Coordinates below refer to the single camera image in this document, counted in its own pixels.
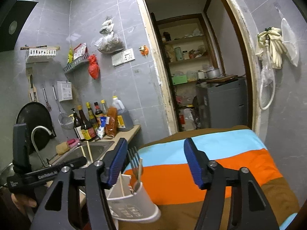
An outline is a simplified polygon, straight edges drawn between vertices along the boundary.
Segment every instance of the black range hood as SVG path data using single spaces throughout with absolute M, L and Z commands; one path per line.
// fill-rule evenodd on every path
M 38 0 L 17 0 L 0 26 L 0 52 L 14 50 L 23 25 Z

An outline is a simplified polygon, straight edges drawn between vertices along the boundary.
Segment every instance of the fork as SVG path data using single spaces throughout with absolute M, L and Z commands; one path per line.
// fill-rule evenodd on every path
M 134 185 L 134 190 L 137 191 L 141 185 L 141 176 L 143 173 L 143 158 L 140 158 L 138 150 L 135 146 L 132 149 L 128 150 L 128 156 L 132 172 L 137 180 Z

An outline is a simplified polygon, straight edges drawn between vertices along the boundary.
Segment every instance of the yellow sponge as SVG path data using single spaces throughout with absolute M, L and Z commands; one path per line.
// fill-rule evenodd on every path
M 69 151 L 70 147 L 67 142 L 62 142 L 56 146 L 56 152 L 58 155 L 63 155 L 65 152 Z

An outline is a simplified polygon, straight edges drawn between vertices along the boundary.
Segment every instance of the curved faucet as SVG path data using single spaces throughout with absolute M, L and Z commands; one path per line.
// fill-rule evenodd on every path
M 46 165 L 46 164 L 44 163 L 44 161 L 43 161 L 41 155 L 39 154 L 39 150 L 38 150 L 38 148 L 37 148 L 37 146 L 36 146 L 36 144 L 35 144 L 35 142 L 34 142 L 34 134 L 35 134 L 35 132 L 36 132 L 38 129 L 43 129 L 43 130 L 47 131 L 48 134 L 49 134 L 50 136 L 52 135 L 52 132 L 51 132 L 48 128 L 46 128 L 45 126 L 39 125 L 39 126 L 36 126 L 36 127 L 33 129 L 32 133 L 31 133 L 31 141 L 32 141 L 32 144 L 33 144 L 34 149 L 36 150 L 36 152 L 37 152 L 37 154 L 38 154 L 38 157 L 39 157 L 39 159 L 40 159 L 42 165 L 43 165 L 45 168 L 46 168 L 46 167 L 50 167 L 50 166 L 51 166 L 50 164 L 47 164 L 47 165 Z

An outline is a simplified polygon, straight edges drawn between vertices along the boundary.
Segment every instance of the human hand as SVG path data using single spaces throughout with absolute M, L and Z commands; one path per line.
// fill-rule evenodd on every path
M 25 206 L 35 208 L 37 203 L 32 198 L 24 195 L 24 194 L 11 194 L 11 198 L 15 206 L 22 212 L 23 215 L 26 214 Z

